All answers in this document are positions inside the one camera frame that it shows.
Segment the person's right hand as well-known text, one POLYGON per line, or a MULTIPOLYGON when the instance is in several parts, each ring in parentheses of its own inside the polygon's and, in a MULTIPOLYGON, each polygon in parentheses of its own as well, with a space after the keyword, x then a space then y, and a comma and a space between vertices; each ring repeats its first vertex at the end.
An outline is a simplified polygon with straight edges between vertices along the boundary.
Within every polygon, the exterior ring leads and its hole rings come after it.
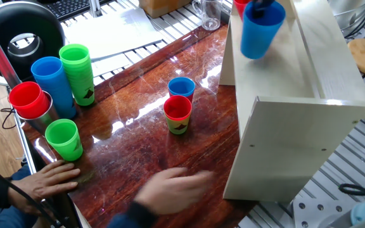
POLYGON ((186 171, 186 168, 175 167, 153 175, 134 202, 155 215, 169 215, 200 201, 212 183, 213 173, 204 170, 186 176, 186 171))

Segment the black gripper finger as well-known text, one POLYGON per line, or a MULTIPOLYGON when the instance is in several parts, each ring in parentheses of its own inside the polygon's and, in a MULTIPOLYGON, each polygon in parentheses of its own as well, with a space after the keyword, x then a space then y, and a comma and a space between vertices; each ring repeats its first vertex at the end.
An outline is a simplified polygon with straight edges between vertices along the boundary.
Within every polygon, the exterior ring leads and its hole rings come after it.
POLYGON ((265 10, 270 7, 274 0, 253 0, 252 15, 254 18, 262 18, 265 10))

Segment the person's left hand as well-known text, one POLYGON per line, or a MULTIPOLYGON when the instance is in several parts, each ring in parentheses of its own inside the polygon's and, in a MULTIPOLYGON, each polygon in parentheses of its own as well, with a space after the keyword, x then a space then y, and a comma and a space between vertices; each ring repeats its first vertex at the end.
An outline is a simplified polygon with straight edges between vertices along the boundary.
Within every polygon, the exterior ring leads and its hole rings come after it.
MULTIPOLYGON (((78 183, 70 182, 70 180, 79 174, 80 169, 75 168, 73 163, 58 160, 46 165, 33 175, 21 180, 13 180, 11 183, 40 203, 42 199, 75 189, 78 183)), ((11 187, 8 188, 8 201, 11 206, 26 214, 41 216, 41 212, 35 206, 11 187)))

